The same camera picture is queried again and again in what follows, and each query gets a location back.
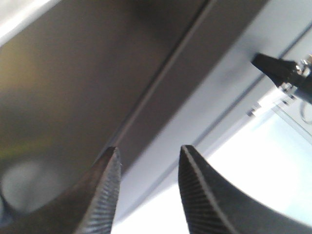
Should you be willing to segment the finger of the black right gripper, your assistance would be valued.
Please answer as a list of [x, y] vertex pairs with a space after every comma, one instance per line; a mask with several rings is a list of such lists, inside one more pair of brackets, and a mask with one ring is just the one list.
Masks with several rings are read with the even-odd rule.
[[297, 63], [295, 61], [277, 59], [258, 53], [251, 63], [269, 77], [277, 87], [283, 83], [299, 85], [299, 74], [297, 73]]

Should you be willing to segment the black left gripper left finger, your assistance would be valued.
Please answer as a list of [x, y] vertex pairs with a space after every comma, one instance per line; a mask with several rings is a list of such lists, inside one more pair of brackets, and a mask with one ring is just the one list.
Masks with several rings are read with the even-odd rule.
[[2, 234], [109, 234], [121, 182], [120, 154], [109, 147], [72, 187], [1, 228]]

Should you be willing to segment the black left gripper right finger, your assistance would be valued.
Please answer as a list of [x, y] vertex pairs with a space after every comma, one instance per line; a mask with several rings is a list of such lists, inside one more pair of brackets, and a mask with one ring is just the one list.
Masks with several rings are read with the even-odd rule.
[[252, 199], [192, 146], [180, 149], [178, 185], [191, 234], [310, 234], [312, 228]]

